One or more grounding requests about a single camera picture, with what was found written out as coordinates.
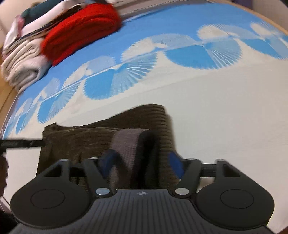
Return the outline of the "dark brown corduroy pants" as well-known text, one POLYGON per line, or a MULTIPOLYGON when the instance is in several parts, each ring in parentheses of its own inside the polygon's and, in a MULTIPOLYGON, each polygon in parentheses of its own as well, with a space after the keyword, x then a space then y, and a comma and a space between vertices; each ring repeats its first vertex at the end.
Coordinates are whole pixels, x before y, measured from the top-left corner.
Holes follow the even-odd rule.
POLYGON ((169 117, 162 105, 147 104, 83 126, 48 125, 42 133, 37 173, 62 158, 72 164, 117 153, 107 182, 113 189, 171 189, 177 183, 168 162, 174 150, 169 117))

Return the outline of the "white folded comforter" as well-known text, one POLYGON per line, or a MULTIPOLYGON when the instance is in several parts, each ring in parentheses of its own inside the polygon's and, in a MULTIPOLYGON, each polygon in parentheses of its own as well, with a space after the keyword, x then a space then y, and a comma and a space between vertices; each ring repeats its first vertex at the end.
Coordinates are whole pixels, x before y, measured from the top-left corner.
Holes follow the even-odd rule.
POLYGON ((51 67, 42 53, 44 38, 26 40, 14 49, 1 65, 1 73, 18 93, 41 79, 51 67))

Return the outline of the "white folded bedding stack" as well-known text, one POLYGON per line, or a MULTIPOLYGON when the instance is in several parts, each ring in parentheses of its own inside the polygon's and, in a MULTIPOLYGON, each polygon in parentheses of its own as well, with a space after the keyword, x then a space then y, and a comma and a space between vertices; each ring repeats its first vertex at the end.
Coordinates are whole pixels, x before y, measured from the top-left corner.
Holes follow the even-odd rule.
POLYGON ((10 31, 5 37, 2 55, 9 55, 26 40, 45 36, 53 27, 85 8, 87 4, 87 1, 61 1, 47 13, 30 23, 26 23, 21 16, 16 16, 10 31))

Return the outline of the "blue white patterned bedsheet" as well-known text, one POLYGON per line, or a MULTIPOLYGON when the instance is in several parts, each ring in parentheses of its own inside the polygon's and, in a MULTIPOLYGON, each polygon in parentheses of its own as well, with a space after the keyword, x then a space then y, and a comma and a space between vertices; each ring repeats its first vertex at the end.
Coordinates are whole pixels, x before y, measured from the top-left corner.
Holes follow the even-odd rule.
POLYGON ((231 3, 166 1, 125 14, 119 31, 76 51, 14 102, 5 138, 39 138, 155 103, 176 151, 228 160, 274 198, 287 226, 287 30, 231 3))

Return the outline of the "blue shark plush toy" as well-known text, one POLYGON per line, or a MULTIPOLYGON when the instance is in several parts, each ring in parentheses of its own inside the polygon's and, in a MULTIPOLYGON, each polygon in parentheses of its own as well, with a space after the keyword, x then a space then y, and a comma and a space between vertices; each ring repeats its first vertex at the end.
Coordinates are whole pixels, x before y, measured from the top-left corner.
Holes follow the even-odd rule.
POLYGON ((26 23, 30 23, 47 13, 60 2, 61 0, 44 1, 23 11, 21 13, 21 17, 25 20, 26 23))

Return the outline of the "red folded blanket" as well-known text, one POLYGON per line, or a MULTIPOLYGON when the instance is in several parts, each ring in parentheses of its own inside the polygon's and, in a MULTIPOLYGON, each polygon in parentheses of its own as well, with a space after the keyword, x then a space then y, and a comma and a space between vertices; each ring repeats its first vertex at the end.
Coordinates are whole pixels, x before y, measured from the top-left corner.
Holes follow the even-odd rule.
POLYGON ((55 26, 43 40, 42 53, 56 66, 77 50, 120 29, 122 20, 109 3, 93 3, 55 26))

